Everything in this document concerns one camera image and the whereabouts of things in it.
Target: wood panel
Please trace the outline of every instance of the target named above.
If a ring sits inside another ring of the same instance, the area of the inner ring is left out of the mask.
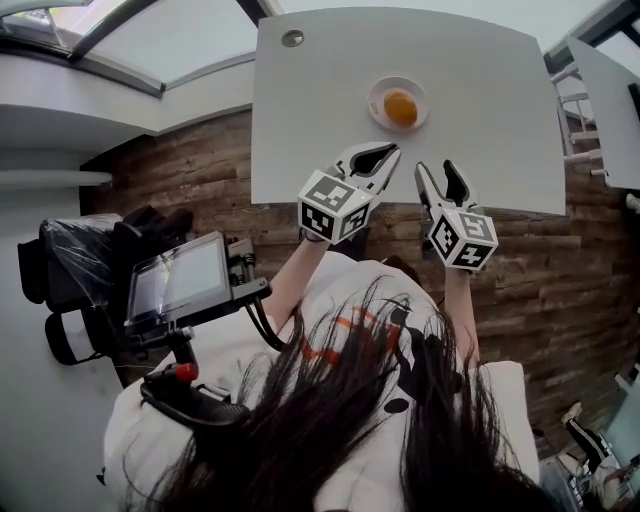
[[[251,112],[244,112],[116,148],[85,166],[114,180],[112,188],[83,192],[83,212],[189,208],[198,235],[250,236],[259,271],[270,278],[297,245],[296,209],[251,205],[250,134]],[[559,418],[577,399],[586,424],[606,425],[619,396],[613,376],[638,350],[640,259],[631,235],[638,225],[623,213],[623,194],[588,171],[566,170],[566,216],[490,210],[500,247],[472,280],[484,359],[524,365],[531,422],[558,448],[570,441]],[[368,256],[404,258],[438,300],[444,274],[438,261],[421,259],[423,224],[418,206],[381,206]]]

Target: white cube with black markers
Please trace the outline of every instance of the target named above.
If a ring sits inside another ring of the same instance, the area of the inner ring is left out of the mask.
[[[337,244],[367,225],[374,198],[340,178],[314,171],[298,194],[298,224]]]
[[[498,247],[498,236],[491,217],[441,208],[442,214],[429,232],[429,240],[445,266],[475,272],[480,270]]]

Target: orange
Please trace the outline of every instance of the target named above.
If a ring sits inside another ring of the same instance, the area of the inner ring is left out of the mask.
[[[418,107],[413,98],[404,92],[387,93],[384,97],[384,111],[401,128],[410,128],[418,120]]]

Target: white table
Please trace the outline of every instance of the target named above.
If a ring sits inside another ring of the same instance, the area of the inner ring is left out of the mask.
[[[301,30],[304,41],[281,37]],[[555,96],[536,40],[492,23],[384,7],[287,14],[260,23],[254,86],[252,200],[295,201],[313,169],[347,146],[390,140],[403,152],[383,199],[416,203],[413,170],[449,158],[484,206],[564,214]],[[367,94],[385,76],[419,83],[430,106],[406,135],[370,117]]]
[[[629,93],[640,78],[577,39],[568,43],[591,102],[607,185],[640,190],[640,120]]]

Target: plastic wrap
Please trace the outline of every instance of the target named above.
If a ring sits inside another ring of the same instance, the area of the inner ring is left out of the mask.
[[[119,215],[88,215],[78,219],[47,219],[40,225],[40,238],[50,261],[59,263],[58,286],[73,287],[84,293],[93,306],[109,301],[111,273],[111,233]]]

